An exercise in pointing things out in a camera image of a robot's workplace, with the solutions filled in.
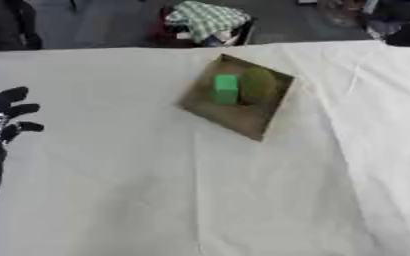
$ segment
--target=green cube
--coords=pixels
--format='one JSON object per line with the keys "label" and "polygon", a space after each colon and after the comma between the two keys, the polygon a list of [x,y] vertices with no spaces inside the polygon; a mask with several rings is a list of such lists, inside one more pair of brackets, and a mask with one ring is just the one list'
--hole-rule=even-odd
{"label": "green cube", "polygon": [[217,75],[214,81],[213,101],[216,104],[234,105],[238,102],[238,77]]}

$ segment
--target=white fabric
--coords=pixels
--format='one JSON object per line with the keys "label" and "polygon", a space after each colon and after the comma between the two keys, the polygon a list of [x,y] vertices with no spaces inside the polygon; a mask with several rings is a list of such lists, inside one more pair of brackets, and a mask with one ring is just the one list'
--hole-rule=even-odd
{"label": "white fabric", "polygon": [[[297,77],[262,143],[178,109],[220,53]],[[46,125],[10,147],[0,256],[410,256],[410,49],[0,53]]]}

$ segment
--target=brown tray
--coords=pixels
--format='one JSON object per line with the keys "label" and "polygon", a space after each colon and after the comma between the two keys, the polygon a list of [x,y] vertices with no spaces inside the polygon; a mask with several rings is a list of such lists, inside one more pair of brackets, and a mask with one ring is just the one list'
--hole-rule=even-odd
{"label": "brown tray", "polygon": [[246,69],[262,67],[229,55],[222,54],[202,73],[192,88],[183,96],[179,105],[210,121],[232,129],[251,139],[261,141],[278,105],[292,84],[293,77],[267,69],[278,80],[277,95],[263,105],[218,105],[213,103],[214,76],[232,74],[240,76]]}

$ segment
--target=clutter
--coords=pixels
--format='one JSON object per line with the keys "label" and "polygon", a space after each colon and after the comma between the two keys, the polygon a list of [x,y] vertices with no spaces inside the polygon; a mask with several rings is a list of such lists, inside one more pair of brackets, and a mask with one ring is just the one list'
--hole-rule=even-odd
{"label": "clutter", "polygon": [[[261,77],[261,79],[266,79],[268,83],[272,83],[271,86],[274,87],[273,89],[269,86],[271,94],[264,95],[265,99],[257,98],[258,103],[262,104],[245,105],[242,104],[243,102],[233,105],[216,104],[213,93],[216,79],[218,83],[221,83],[222,81],[219,80],[222,79],[225,84],[231,84],[229,87],[234,88],[235,79],[237,77],[241,79],[247,70],[265,70],[271,76],[267,79]],[[250,78],[257,79],[258,72],[266,75],[264,71],[255,71],[255,77],[252,77],[252,72],[249,72]],[[231,76],[222,76],[221,74],[231,74]],[[216,122],[253,140],[261,141],[293,79],[292,76],[223,54],[206,68],[192,88],[180,100],[179,105],[193,114]]]}
{"label": "clutter", "polygon": [[235,105],[238,103],[238,78],[234,75],[215,77],[213,100],[216,104]]}
{"label": "clutter", "polygon": [[233,8],[185,1],[174,7],[166,24],[187,26],[196,43],[222,31],[233,30],[250,20],[250,16]]}
{"label": "clutter", "polygon": [[149,39],[165,48],[246,45],[254,23],[254,18],[237,9],[186,1],[160,9]]}

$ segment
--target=finger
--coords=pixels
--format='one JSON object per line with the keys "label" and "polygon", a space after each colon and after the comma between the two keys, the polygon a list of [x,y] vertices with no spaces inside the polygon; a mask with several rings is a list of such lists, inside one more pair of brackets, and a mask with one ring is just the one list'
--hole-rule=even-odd
{"label": "finger", "polygon": [[0,92],[0,102],[17,102],[26,99],[28,96],[29,89],[28,87],[21,86],[12,89],[8,89]]}
{"label": "finger", "polygon": [[2,133],[2,138],[5,143],[10,143],[22,132],[41,132],[45,127],[41,124],[33,122],[18,122],[7,126]]}
{"label": "finger", "polygon": [[22,104],[15,107],[12,107],[9,110],[9,118],[16,118],[21,115],[31,114],[39,111],[39,104]]}

